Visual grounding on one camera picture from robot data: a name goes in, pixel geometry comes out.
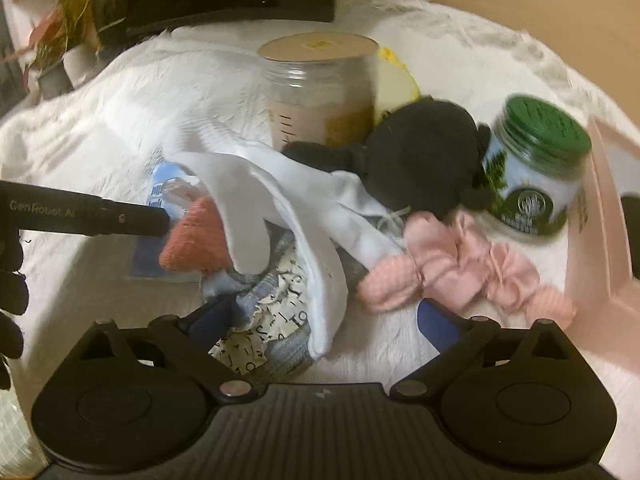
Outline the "black gloved hand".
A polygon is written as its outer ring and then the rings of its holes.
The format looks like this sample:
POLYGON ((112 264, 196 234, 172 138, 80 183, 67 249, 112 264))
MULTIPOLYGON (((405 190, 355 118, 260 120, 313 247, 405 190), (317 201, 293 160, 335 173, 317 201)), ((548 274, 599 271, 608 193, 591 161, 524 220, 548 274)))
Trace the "black gloved hand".
POLYGON ((14 316, 26 312, 29 292, 25 277, 20 273, 24 261, 20 231, 15 226, 1 229, 1 389, 11 388, 7 360, 22 356, 24 336, 14 322, 14 316))

